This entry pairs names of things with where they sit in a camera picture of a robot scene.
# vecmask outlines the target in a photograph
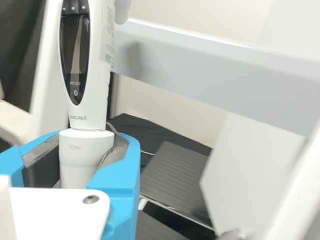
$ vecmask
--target metal screw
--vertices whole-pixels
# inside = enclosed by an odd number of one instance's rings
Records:
[[[95,195],[87,196],[85,199],[83,199],[84,204],[95,204],[99,201],[99,197]]]

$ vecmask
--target white plastic panel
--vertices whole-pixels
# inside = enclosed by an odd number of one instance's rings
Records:
[[[304,240],[320,239],[320,212],[318,212]]]
[[[115,32],[114,71],[309,136],[320,117],[319,64],[130,19]]]
[[[102,191],[11,188],[17,240],[100,240],[110,213]],[[83,201],[88,196],[99,200]]]
[[[4,240],[17,239],[10,187],[10,177],[0,175],[0,239]]]
[[[68,126],[68,99],[60,60],[59,31],[63,0],[47,0],[33,84],[28,141]]]
[[[265,234],[257,236],[256,239],[319,239],[317,237],[319,229],[317,231],[314,229],[318,224],[317,214],[320,206],[319,146],[320,128],[317,126],[299,157],[299,162],[283,194],[284,197]]]
[[[201,188],[219,235],[263,231],[272,220],[305,138],[230,113],[202,175]]]

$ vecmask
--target white support arm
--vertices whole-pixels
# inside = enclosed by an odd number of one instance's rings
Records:
[[[320,118],[319,63],[129,19],[114,72],[299,135]]]
[[[98,190],[11,187],[0,175],[0,213],[2,240],[100,240],[110,198]]]
[[[262,240],[303,240],[320,206],[320,125],[315,130],[288,191]]]

